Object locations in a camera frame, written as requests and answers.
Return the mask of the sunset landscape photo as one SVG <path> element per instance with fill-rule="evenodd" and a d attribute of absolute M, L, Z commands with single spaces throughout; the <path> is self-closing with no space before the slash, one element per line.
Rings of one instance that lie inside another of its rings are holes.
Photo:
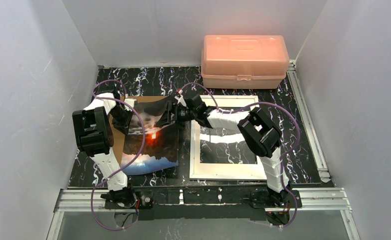
<path fill-rule="evenodd" d="M 123 172 L 128 176 L 145 175 L 156 171 L 174 168 L 179 165 L 179 128 L 176 124 L 156 127 L 156 122 L 163 115 L 167 98 L 154 102 L 134 104 L 134 109 L 143 120 L 145 144 L 138 158 L 131 164 L 140 150 L 143 131 L 140 121 L 133 115 L 126 135 L 121 166 L 127 166 Z"/>

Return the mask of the clear glass sheet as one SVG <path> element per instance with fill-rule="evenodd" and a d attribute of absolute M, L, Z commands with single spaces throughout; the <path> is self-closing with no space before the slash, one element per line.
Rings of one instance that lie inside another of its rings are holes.
<path fill-rule="evenodd" d="M 249 165 L 257 163 L 256 156 L 238 131 L 201 126 L 199 142 L 201 163 Z"/>

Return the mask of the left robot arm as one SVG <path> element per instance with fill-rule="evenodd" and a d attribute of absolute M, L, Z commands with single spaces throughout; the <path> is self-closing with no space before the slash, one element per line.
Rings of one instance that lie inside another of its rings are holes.
<path fill-rule="evenodd" d="M 127 175 L 121 171 L 110 176 L 121 167 L 114 154 L 114 134 L 128 134 L 134 113 L 115 101 L 120 94 L 114 86 L 96 96 L 87 107 L 72 113 L 77 148 L 96 163 L 109 191 L 121 191 L 128 186 Z"/>

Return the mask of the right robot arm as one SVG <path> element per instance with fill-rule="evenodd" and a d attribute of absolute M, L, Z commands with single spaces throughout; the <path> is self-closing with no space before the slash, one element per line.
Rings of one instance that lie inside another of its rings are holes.
<path fill-rule="evenodd" d="M 155 126 L 160 128 L 189 121 L 209 129 L 238 131 L 252 153 L 259 157 L 267 187 L 277 193 L 290 191 L 281 156 L 282 132 L 262 108 L 248 105 L 234 111 L 222 110 L 218 106 L 208 106 L 199 94 L 185 98 L 179 90 L 168 98 Z"/>

